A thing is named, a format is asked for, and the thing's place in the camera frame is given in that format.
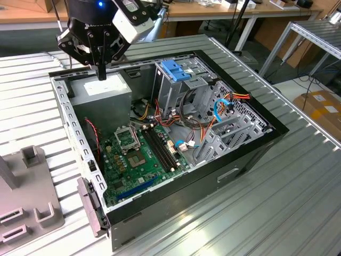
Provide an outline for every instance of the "metal rack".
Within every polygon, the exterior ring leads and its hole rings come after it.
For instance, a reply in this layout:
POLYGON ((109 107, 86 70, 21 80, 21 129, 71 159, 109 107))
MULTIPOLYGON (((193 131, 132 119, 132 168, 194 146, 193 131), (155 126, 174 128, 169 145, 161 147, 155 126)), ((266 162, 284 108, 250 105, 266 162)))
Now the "metal rack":
POLYGON ((296 49, 302 38, 308 39, 327 53, 319 61, 319 63, 311 71, 310 75, 314 74, 316 70, 323 64, 326 58, 331 54, 337 59, 341 59, 341 28, 337 25, 330 24, 327 20, 314 20, 314 21, 294 21, 290 22, 285 28, 283 34, 277 41, 273 50, 271 51, 266 62, 259 71, 260 76, 264 76, 276 57, 277 53, 285 43, 291 31, 295 31, 299 35, 292 43, 291 47, 283 57, 286 60, 292 52, 296 49))

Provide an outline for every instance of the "black case frame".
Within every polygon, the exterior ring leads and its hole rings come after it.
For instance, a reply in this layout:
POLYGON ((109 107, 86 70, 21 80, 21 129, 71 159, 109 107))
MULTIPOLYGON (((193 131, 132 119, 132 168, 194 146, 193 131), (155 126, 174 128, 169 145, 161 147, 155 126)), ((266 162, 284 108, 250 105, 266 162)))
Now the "black case frame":
MULTIPOLYGON (((147 59, 178 57, 181 55, 198 57, 228 86, 238 93, 248 93, 201 50, 179 52, 147 59)), ((50 77, 63 76, 63 79, 66 80, 80 79, 86 77, 87 70, 89 69, 74 69, 71 73, 75 75, 71 76, 68 76, 70 70, 63 70, 50 73, 50 77)), ((272 131, 197 168, 195 171, 182 175, 174 181, 150 193, 145 193, 132 202, 109 212, 107 219, 110 224, 113 251, 249 171, 289 131, 286 126, 256 99, 251 98, 247 102, 257 115, 269 124, 272 131)))

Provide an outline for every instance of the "ram slot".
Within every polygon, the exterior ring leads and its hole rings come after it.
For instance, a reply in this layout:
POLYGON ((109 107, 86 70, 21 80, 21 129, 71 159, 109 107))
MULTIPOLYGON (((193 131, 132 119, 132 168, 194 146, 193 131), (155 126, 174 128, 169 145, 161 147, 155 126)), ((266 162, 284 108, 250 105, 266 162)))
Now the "ram slot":
POLYGON ((142 134, 166 172, 170 172, 172 168, 177 168, 176 162, 154 130, 144 130, 142 134))

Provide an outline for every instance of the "yellow wire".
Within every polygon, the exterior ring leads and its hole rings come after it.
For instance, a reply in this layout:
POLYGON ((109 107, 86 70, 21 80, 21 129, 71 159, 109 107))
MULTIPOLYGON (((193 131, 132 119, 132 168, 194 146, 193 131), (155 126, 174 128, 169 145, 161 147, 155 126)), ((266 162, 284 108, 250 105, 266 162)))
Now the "yellow wire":
POLYGON ((147 114, 148 114, 148 107, 149 107, 149 104, 147 104, 143 116, 140 117, 140 118, 138 118, 139 120, 144 120, 144 119, 147 117, 147 114))

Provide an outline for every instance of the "metal sheet panel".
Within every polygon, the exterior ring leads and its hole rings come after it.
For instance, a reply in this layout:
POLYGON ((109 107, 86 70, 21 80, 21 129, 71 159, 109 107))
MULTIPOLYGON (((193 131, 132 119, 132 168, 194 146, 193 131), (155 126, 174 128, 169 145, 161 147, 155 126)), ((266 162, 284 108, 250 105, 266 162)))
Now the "metal sheet panel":
MULTIPOLYGON (((250 91, 290 131, 247 174, 155 227, 116 255, 336 255, 341 249, 341 153, 297 108, 216 40, 204 35, 131 46, 129 59, 201 49, 250 91)), ((67 56, 51 52, 68 65, 67 56)), ((47 73, 44 53, 0 58, 0 154, 42 146, 65 225, 9 255, 112 255, 94 238, 75 180, 80 176, 47 73)))
POLYGON ((341 59, 341 28, 327 20, 295 21, 293 31, 341 59))

